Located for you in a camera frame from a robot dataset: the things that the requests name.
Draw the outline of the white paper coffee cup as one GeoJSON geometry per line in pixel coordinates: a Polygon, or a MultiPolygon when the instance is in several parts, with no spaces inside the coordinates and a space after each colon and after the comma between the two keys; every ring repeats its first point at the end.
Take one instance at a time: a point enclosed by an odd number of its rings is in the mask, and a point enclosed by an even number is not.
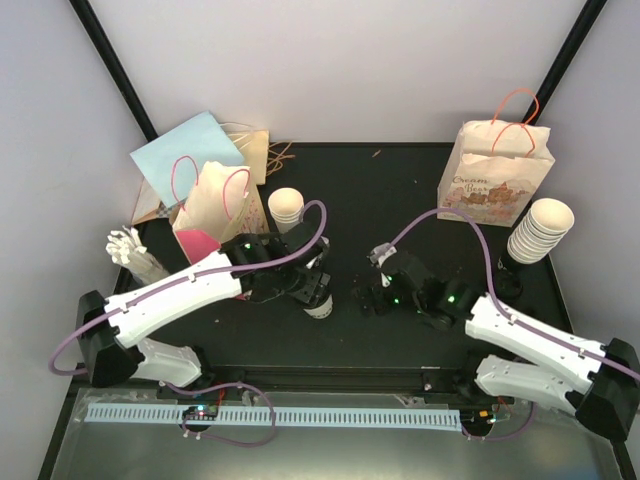
{"type": "Polygon", "coordinates": [[[325,319],[333,311],[333,297],[329,294],[314,308],[306,308],[304,312],[314,319],[325,319]]]}

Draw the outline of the cream paper bag pink sides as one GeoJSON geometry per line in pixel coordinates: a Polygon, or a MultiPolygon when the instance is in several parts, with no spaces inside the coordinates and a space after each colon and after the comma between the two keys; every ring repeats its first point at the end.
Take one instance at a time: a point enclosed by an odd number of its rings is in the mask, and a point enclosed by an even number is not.
{"type": "Polygon", "coordinates": [[[238,234],[269,231],[251,169],[218,162],[204,164],[185,203],[172,212],[170,223],[191,264],[238,234]]]}

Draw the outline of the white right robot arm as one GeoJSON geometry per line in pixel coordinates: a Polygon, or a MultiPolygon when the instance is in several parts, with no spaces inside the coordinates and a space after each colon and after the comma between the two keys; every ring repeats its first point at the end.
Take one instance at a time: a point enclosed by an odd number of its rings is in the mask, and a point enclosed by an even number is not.
{"type": "Polygon", "coordinates": [[[516,355],[514,361],[488,355],[457,374],[461,400],[517,397],[565,412],[612,442],[628,438],[639,409],[639,358],[631,344],[619,338],[602,344],[555,329],[459,280],[438,279],[416,256],[390,244],[375,247],[369,260],[379,277],[357,292],[365,313],[404,309],[438,330],[461,324],[468,337],[516,355]]]}

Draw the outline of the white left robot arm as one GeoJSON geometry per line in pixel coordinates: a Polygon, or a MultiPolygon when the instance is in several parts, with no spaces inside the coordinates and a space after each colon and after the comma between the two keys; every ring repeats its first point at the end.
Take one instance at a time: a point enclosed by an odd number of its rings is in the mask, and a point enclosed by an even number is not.
{"type": "Polygon", "coordinates": [[[181,387],[193,399],[207,397],[215,376],[196,346],[176,347],[151,334],[193,311],[241,298],[264,303],[292,298],[308,315],[332,310],[329,274],[322,264],[329,241],[307,222],[286,233],[239,234],[190,267],[158,282],[104,298],[93,290],[78,305],[78,338],[92,386],[131,378],[181,387]]]}

